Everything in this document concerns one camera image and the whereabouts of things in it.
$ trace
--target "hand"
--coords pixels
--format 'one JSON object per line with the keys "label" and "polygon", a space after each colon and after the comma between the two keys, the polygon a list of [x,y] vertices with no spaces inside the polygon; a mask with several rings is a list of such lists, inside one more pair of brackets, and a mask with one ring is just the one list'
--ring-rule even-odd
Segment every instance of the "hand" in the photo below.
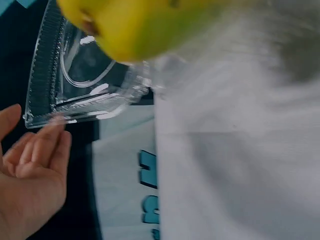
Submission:
{"label": "hand", "polygon": [[[0,141],[17,125],[21,107],[0,111]],[[0,145],[0,236],[24,240],[64,204],[71,134],[55,119],[26,133],[3,156]]]}

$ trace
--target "white t-shirt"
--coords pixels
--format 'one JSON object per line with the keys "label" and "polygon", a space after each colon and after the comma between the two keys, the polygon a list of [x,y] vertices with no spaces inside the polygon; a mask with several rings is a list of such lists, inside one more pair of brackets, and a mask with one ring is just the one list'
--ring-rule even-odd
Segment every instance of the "white t-shirt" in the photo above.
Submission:
{"label": "white t-shirt", "polygon": [[208,52],[156,98],[165,240],[320,239],[319,72],[291,82],[256,41],[217,62]]}
{"label": "white t-shirt", "polygon": [[100,121],[94,190],[106,240],[159,240],[154,106],[129,106]]}

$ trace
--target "clear plastic container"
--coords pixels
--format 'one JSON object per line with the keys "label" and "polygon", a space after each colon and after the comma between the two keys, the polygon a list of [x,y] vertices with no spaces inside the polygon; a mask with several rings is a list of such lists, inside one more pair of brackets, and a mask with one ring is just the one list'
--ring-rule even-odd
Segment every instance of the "clear plastic container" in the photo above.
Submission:
{"label": "clear plastic container", "polygon": [[148,69],[109,59],[64,17],[55,0],[46,8],[36,43],[25,125],[37,128],[53,116],[67,123],[112,118],[149,91]]}

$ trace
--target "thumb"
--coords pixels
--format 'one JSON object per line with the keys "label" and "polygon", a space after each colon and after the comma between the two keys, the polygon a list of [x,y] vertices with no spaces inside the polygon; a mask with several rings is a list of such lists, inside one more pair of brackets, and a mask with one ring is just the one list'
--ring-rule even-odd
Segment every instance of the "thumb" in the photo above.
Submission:
{"label": "thumb", "polygon": [[0,141],[15,128],[21,116],[21,106],[12,105],[0,111]]}

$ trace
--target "yellow fruit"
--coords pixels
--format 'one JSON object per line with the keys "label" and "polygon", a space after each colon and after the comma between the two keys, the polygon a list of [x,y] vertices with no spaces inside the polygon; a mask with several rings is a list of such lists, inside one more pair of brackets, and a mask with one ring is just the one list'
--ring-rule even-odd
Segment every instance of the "yellow fruit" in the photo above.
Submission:
{"label": "yellow fruit", "polygon": [[75,26],[117,62],[139,62],[182,44],[231,0],[57,0]]}

